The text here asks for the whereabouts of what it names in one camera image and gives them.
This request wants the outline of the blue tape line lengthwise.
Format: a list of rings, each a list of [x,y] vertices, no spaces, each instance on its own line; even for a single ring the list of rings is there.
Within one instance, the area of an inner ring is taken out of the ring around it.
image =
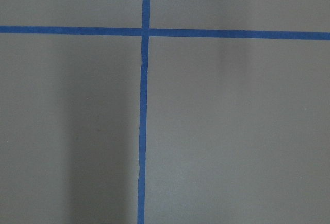
[[[149,69],[150,0],[142,0],[141,24],[141,68],[140,68],[140,119],[139,119],[139,178],[137,223],[145,222],[145,177],[146,177],[146,130],[147,91]]]

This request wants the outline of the blue tape line crosswise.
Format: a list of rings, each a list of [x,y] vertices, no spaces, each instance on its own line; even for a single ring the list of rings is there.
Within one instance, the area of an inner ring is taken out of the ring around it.
[[[59,35],[109,35],[198,38],[248,38],[329,40],[328,32],[208,30],[208,29],[156,29],[107,27],[57,27],[57,26],[1,26],[1,33],[59,34]]]

